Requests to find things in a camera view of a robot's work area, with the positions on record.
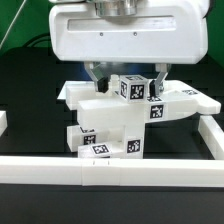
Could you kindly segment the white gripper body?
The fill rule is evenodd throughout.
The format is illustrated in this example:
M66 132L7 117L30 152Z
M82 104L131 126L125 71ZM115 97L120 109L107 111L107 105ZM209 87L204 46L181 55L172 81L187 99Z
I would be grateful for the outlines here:
M195 64L208 50L207 2L139 2L137 13L99 16L93 3L57 4L52 48L65 61Z

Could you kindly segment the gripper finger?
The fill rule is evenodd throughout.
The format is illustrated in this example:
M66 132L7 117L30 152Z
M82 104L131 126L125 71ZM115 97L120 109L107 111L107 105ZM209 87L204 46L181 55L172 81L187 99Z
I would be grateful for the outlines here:
M108 91L108 78L103 74L99 62L85 62L84 68L94 82L95 91L106 93Z
M171 69L171 65L167 63L160 63L155 65L155 70L158 73L156 79L153 79L149 84L149 94L151 97L159 97L163 92L163 81L167 77L169 71Z

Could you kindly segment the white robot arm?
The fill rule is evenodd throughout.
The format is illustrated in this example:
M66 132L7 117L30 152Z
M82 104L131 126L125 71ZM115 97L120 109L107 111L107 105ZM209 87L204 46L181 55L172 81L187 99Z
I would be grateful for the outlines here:
M212 0L49 0L52 48L65 61L83 61L98 92L108 90L100 62L154 63L157 96L172 64L195 64L208 50Z

